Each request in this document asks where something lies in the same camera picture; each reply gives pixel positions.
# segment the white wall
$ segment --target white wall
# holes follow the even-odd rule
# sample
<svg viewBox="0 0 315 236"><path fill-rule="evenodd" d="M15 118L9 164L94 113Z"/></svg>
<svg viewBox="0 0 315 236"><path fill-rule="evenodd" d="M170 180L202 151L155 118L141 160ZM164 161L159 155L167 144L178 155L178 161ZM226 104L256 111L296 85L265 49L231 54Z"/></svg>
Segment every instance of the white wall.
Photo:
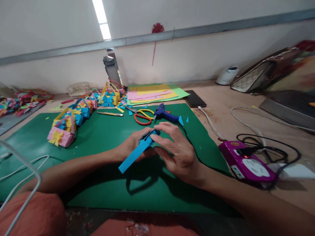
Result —
<svg viewBox="0 0 315 236"><path fill-rule="evenodd" d="M160 22L173 30L315 8L309 0L103 0L113 39L151 33ZM115 48L126 84L216 78L230 65L241 71L286 46L309 39L314 22L210 34Z"/></svg>
<svg viewBox="0 0 315 236"><path fill-rule="evenodd" d="M216 33L115 48L126 84L214 79L230 66L240 72L258 60L304 39L312 39L315 20Z"/></svg>
<svg viewBox="0 0 315 236"><path fill-rule="evenodd" d="M103 87L107 73L103 57L107 51L77 53L0 67L0 81L20 88L42 88L51 93L66 93L76 82L90 82Z"/></svg>
<svg viewBox="0 0 315 236"><path fill-rule="evenodd" d="M0 0L0 58L100 41L92 0Z"/></svg>
<svg viewBox="0 0 315 236"><path fill-rule="evenodd" d="M315 8L313 0L103 0L112 39Z"/></svg>

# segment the smartphone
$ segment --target smartphone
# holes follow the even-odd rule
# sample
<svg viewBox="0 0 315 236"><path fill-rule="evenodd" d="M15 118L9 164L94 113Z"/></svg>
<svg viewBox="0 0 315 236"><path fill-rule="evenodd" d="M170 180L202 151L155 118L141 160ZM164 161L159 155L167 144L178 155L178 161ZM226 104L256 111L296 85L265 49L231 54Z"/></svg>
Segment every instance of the smartphone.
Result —
<svg viewBox="0 0 315 236"><path fill-rule="evenodd" d="M189 93L185 100L191 108L206 107L207 104L193 90L185 91Z"/></svg>

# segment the stack of paper crafts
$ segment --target stack of paper crafts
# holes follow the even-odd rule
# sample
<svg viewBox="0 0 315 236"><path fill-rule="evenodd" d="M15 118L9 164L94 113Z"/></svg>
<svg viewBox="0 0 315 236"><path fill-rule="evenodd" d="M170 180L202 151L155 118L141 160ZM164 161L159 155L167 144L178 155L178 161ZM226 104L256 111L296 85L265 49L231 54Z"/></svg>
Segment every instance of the stack of paper crafts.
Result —
<svg viewBox="0 0 315 236"><path fill-rule="evenodd" d="M131 85L128 86L127 104L138 105L171 101L188 95L188 93L175 84Z"/></svg>

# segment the blue paper strip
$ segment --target blue paper strip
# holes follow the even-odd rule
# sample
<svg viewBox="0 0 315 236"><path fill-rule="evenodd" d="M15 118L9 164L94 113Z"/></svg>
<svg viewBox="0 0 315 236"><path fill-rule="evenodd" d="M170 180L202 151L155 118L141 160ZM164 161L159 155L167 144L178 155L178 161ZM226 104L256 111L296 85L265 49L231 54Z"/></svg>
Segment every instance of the blue paper strip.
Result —
<svg viewBox="0 0 315 236"><path fill-rule="evenodd" d="M124 160L124 162L118 167L120 172L123 174L132 163L143 153L148 147L151 147L154 141L151 139L150 135L160 135L161 132L158 130L151 131L145 138L140 140L139 145L136 149Z"/></svg>
<svg viewBox="0 0 315 236"><path fill-rule="evenodd" d="M179 117L178 121L180 122L180 124L181 124L182 126L184 126L184 122L183 122L183 119L182 119L181 116Z"/></svg>

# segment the checkered bag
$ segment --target checkered bag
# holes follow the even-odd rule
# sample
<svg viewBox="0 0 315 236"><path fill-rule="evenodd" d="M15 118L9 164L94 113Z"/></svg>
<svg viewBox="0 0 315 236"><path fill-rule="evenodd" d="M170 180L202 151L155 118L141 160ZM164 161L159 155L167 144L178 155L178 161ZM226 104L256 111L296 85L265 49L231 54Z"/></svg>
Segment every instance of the checkered bag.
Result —
<svg viewBox="0 0 315 236"><path fill-rule="evenodd" d="M282 49L247 69L231 84L239 92L262 92L289 73L293 60L302 53L299 48Z"/></svg>

